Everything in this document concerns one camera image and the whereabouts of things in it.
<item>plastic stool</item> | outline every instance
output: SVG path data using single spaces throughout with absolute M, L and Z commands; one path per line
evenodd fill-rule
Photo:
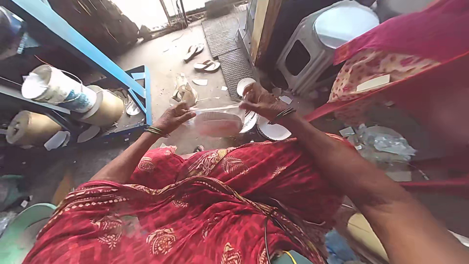
M 305 95 L 333 62 L 334 50 L 379 25 L 376 14 L 355 1 L 344 0 L 301 20 L 285 45 L 277 68 L 288 89 Z

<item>black bangle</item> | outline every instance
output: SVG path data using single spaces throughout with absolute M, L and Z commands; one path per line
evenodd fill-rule
M 292 107 L 285 109 L 281 111 L 276 117 L 274 117 L 272 121 L 269 121 L 268 124 L 276 124 L 275 123 L 276 120 L 294 112 L 296 112 L 296 109 L 293 109 Z

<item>rubber mat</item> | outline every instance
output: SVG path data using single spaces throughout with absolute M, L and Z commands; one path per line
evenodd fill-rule
M 241 100 L 236 91 L 238 82 L 243 78 L 253 78 L 251 65 L 235 40 L 238 17 L 245 16 L 245 13 L 245 6 L 238 7 L 235 13 L 202 21 L 212 57 L 220 61 L 228 92 L 235 101 Z
M 240 49 L 222 54 L 218 59 L 231 99 L 241 101 L 242 98 L 236 90 L 238 82 L 244 78 L 254 78 L 248 59 Z
M 238 14 L 229 14 L 219 18 L 202 21 L 205 39 L 213 58 L 236 50 L 235 34 L 238 29 Z

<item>red saree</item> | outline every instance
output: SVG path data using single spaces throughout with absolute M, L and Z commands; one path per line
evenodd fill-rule
M 265 264 L 267 217 L 269 254 L 295 250 L 324 263 L 322 233 L 343 197 L 296 139 L 188 160 L 174 150 L 148 151 L 132 184 L 91 181 L 71 192 L 24 263 Z

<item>white flip-flop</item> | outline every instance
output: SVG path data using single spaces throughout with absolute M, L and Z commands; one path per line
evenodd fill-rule
M 203 49 L 204 49 L 203 44 L 191 45 L 189 49 L 187 50 L 186 55 L 184 56 L 184 61 L 188 62 L 192 60 L 192 58 L 194 58 L 197 54 L 200 54 Z
M 214 62 L 212 60 L 206 60 L 203 63 L 195 63 L 194 69 L 199 71 L 214 72 L 220 68 L 220 62 Z

